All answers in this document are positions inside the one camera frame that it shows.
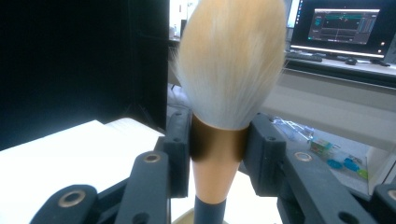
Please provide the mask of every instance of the white desk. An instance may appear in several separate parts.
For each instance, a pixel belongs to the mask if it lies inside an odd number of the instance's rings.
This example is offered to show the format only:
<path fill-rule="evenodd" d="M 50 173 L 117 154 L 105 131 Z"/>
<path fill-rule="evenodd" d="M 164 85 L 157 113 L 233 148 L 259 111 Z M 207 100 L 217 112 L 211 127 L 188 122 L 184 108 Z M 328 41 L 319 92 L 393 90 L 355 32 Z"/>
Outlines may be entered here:
<path fill-rule="evenodd" d="M 56 191 L 74 184 L 98 192 L 128 177 L 134 158 L 154 149 L 160 136 L 132 119 L 107 125 L 88 122 L 0 152 L 0 223 L 28 223 Z M 172 220 L 193 208 L 189 198 L 172 200 Z M 257 197 L 246 175 L 237 174 L 225 220 L 229 223 L 281 223 L 276 198 Z"/>
<path fill-rule="evenodd" d="M 346 65 L 323 60 L 323 70 L 346 67 L 396 77 L 395 66 Z M 396 89 L 325 77 L 285 68 L 262 111 L 334 133 L 366 145 L 393 151 L 396 136 Z"/>

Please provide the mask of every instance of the computer monitor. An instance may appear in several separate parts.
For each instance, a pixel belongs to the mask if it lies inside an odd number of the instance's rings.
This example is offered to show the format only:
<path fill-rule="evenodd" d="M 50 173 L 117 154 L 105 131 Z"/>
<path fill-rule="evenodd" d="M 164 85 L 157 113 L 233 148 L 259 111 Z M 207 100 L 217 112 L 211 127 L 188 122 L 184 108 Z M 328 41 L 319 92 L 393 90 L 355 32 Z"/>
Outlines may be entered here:
<path fill-rule="evenodd" d="M 297 19 L 297 11 L 300 5 L 300 0 L 291 0 L 291 3 L 287 4 L 287 9 L 289 11 L 287 11 L 287 15 L 289 15 L 287 17 L 288 22 L 286 23 L 286 27 L 292 29 L 294 28 L 294 24 L 296 22 Z"/>
<path fill-rule="evenodd" d="M 394 0 L 300 0 L 290 48 L 383 60 L 396 32 Z"/>

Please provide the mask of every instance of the white bristles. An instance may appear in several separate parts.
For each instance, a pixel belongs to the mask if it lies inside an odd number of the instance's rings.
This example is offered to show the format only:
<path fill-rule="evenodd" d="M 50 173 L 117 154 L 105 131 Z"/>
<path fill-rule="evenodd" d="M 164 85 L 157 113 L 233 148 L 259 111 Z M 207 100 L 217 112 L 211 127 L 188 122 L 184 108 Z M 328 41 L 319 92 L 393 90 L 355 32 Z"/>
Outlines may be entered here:
<path fill-rule="evenodd" d="M 202 0 L 183 33 L 177 78 L 194 114 L 226 130 L 246 128 L 284 62 L 280 0 Z"/>

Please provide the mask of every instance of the black panel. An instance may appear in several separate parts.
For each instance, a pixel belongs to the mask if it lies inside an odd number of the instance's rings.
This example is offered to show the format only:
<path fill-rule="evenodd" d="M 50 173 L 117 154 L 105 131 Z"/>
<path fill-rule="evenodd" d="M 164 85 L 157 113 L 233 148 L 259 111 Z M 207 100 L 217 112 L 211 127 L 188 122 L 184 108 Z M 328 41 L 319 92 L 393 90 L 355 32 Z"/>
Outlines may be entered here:
<path fill-rule="evenodd" d="M 285 154 L 286 142 L 268 117 L 258 114 L 250 122 L 244 164 L 251 185 L 259 196 L 277 196 L 278 166 Z"/>
<path fill-rule="evenodd" d="M 116 224 L 171 223 L 169 160 L 166 153 L 148 151 L 134 160 Z"/>
<path fill-rule="evenodd" d="M 93 119 L 165 129 L 168 4 L 2 1 L 0 150 Z"/>

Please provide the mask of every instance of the metal screw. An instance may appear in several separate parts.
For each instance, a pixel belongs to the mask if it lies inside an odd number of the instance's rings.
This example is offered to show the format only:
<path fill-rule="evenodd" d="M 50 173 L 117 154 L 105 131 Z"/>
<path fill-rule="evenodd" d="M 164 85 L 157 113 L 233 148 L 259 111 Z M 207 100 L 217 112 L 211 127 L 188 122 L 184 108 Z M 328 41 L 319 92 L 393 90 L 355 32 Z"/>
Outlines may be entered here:
<path fill-rule="evenodd" d="M 145 158 L 145 162 L 156 162 L 156 161 L 159 161 L 160 159 L 161 159 L 161 157 L 157 154 L 149 154 Z"/>
<path fill-rule="evenodd" d="M 84 190 L 75 189 L 62 196 L 62 198 L 60 198 L 58 201 L 58 205 L 61 207 L 72 207 L 81 203 L 85 196 L 86 193 Z"/>
<path fill-rule="evenodd" d="M 393 199 L 394 201 L 396 201 L 396 189 L 390 189 L 388 191 L 388 195 L 391 199 Z"/>

